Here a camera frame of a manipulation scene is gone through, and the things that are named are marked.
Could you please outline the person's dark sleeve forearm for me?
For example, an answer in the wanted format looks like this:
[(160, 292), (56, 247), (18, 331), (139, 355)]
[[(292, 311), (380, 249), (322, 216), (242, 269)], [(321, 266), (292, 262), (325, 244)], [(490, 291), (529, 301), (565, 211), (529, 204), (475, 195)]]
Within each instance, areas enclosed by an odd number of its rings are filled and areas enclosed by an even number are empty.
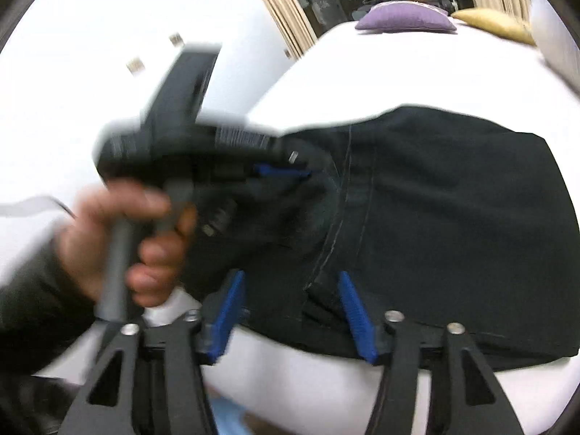
[(94, 323), (103, 283), (107, 191), (79, 202), (78, 216), (53, 233), (1, 288), (1, 431), (55, 434), (78, 386), (39, 370)]

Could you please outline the person's left hand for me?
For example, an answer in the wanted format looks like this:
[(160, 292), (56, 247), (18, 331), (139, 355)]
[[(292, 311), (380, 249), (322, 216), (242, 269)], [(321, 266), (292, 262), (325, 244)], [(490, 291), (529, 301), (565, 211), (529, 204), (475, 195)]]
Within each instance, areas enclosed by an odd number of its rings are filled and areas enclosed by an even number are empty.
[(176, 288), (196, 228), (196, 208), (187, 204), (173, 227), (153, 234), (150, 226), (171, 215), (171, 199), (132, 180), (91, 187), (79, 197), (76, 218), (55, 234), (62, 268), (80, 292), (97, 302), (108, 283), (111, 257), (128, 248), (125, 283), (136, 305), (163, 305)]

